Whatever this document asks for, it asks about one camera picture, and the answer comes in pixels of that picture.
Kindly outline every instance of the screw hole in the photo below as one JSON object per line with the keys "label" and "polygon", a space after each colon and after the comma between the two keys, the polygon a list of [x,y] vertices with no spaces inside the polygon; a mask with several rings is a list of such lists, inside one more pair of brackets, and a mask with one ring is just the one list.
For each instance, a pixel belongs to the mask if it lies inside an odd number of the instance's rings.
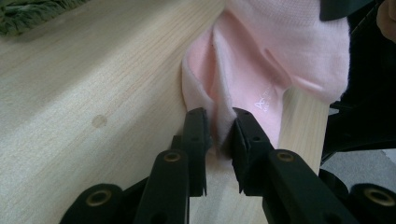
{"label": "screw hole", "polygon": [[159,212],[151,217],[151,224],[164,224],[168,217],[165,213]]}
{"label": "screw hole", "polygon": [[365,189],[364,195],[374,203],[378,203],[383,206],[393,206],[396,204],[395,200],[390,197],[386,192],[379,189]]}
{"label": "screw hole", "polygon": [[293,155],[289,154],[288,152],[279,152],[276,155],[277,158],[282,161],[294,161]]}
{"label": "screw hole", "polygon": [[85,203],[90,207],[96,207],[107,203],[111,198],[111,191],[108,189],[100,189],[88,196]]}
{"label": "screw hole", "polygon": [[176,152],[170,152],[163,157],[165,161],[178,161],[180,160],[180,155]]}

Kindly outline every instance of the wooden board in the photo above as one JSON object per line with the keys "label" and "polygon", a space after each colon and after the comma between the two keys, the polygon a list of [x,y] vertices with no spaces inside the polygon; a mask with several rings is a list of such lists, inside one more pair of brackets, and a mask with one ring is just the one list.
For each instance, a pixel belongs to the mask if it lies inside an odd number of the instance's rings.
{"label": "wooden board", "polygon": [[[57,223],[86,188],[149,175],[185,116],[180,62],[221,0],[92,0],[0,38],[0,223]],[[292,90],[280,146],[318,169],[327,106]],[[260,198],[207,157],[191,223],[265,223]]]}

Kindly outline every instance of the pink towel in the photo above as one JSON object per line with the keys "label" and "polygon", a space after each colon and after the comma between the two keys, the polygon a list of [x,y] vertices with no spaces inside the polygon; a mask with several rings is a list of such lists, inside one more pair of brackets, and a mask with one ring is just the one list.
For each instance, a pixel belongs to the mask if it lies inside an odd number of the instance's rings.
{"label": "pink towel", "polygon": [[348,29],[347,19],[320,21],[319,0],[229,0],[183,59],[186,106],[207,110],[217,148],[233,107],[251,112],[277,147],[290,86],[327,104],[346,90]]}

